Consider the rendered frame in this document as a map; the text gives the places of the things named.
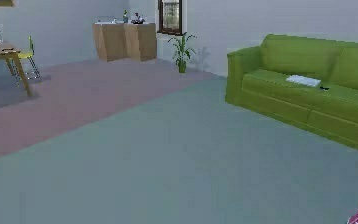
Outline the yellow chair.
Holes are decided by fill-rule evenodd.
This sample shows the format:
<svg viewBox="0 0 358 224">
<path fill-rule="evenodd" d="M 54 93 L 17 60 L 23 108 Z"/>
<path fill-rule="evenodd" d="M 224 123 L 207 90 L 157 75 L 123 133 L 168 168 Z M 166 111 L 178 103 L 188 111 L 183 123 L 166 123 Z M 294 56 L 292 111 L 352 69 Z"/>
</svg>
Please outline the yellow chair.
<svg viewBox="0 0 358 224">
<path fill-rule="evenodd" d="M 34 48 L 34 42 L 33 42 L 32 36 L 28 37 L 28 41 L 29 41 L 29 49 L 26 51 L 20 52 L 18 54 L 18 58 L 19 59 L 27 59 L 30 62 L 32 69 L 33 69 L 33 73 L 34 73 L 33 79 L 41 80 L 39 69 L 34 61 L 35 48 Z"/>
</svg>

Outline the green house plant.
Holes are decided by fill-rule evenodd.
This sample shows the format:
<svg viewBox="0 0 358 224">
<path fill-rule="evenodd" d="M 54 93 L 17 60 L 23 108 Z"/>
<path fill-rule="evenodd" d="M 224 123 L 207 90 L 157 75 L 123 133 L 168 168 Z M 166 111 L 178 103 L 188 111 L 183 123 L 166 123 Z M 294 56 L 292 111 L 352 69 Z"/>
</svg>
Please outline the green house plant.
<svg viewBox="0 0 358 224">
<path fill-rule="evenodd" d="M 195 35 L 183 33 L 181 37 L 174 36 L 168 40 L 175 48 L 172 59 L 175 61 L 178 71 L 182 74 L 186 72 L 187 62 L 191 59 L 191 56 L 196 54 L 195 50 L 187 45 L 191 38 L 195 38 Z"/>
</svg>

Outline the green sofa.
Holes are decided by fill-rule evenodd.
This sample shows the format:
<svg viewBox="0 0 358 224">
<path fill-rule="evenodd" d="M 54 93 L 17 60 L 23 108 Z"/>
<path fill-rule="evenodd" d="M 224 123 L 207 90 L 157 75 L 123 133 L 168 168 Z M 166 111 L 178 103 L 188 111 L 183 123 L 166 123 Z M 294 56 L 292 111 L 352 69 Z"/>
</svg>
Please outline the green sofa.
<svg viewBox="0 0 358 224">
<path fill-rule="evenodd" d="M 358 150 L 358 43 L 269 34 L 227 61 L 227 103 Z M 321 83 L 288 82 L 291 75 Z"/>
</svg>

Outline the dark bowl with items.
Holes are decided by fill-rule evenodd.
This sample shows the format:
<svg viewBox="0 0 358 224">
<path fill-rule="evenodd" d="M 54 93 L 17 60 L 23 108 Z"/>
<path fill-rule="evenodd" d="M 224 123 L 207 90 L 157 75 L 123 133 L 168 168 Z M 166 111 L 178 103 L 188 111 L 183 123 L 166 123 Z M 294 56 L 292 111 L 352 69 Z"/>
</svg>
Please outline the dark bowl with items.
<svg viewBox="0 0 358 224">
<path fill-rule="evenodd" d="M 131 21 L 132 24 L 143 24 L 145 19 L 138 13 L 135 13 L 135 18 Z"/>
</svg>

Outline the dark framed window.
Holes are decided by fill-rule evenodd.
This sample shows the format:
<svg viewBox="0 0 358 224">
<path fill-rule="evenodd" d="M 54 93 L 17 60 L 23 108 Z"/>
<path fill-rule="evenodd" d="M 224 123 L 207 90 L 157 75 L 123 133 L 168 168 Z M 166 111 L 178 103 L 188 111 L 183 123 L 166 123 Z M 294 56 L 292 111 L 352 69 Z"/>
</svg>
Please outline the dark framed window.
<svg viewBox="0 0 358 224">
<path fill-rule="evenodd" d="M 183 0 L 158 0 L 158 32 L 182 35 Z"/>
</svg>

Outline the wooden cabinet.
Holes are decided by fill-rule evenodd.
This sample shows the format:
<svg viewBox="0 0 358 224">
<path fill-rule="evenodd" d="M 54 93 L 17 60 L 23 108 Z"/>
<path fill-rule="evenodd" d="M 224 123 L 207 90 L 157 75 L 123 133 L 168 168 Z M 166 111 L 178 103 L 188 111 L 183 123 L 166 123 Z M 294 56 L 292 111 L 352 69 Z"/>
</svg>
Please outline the wooden cabinet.
<svg viewBox="0 0 358 224">
<path fill-rule="evenodd" d="M 154 23 L 132 24 L 96 22 L 92 25 L 97 55 L 101 60 L 131 58 L 148 61 L 157 58 Z"/>
</svg>

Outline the grey laptop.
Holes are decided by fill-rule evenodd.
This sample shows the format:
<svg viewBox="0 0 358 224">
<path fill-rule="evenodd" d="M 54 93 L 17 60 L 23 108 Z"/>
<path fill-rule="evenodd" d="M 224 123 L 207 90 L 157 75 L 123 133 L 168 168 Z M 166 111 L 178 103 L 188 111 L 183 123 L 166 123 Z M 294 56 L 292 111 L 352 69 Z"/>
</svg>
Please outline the grey laptop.
<svg viewBox="0 0 358 224">
<path fill-rule="evenodd" d="M 287 81 L 309 87 L 316 87 L 318 84 L 321 83 L 321 81 L 318 79 L 309 78 L 301 75 L 291 75 L 287 78 Z"/>
</svg>

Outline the wooden table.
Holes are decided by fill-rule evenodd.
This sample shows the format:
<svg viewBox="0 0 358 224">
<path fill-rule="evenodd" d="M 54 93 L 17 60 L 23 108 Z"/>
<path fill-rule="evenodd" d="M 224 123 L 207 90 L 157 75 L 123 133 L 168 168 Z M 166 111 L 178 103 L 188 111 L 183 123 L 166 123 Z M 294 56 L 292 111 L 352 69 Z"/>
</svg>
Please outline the wooden table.
<svg viewBox="0 0 358 224">
<path fill-rule="evenodd" d="M 0 43 L 0 60 L 5 60 L 6 64 L 12 74 L 16 73 L 19 75 L 22 81 L 23 87 L 29 97 L 32 97 L 32 91 L 29 87 L 27 77 L 25 76 L 22 68 L 21 61 L 19 59 L 20 49 L 8 42 Z"/>
</svg>

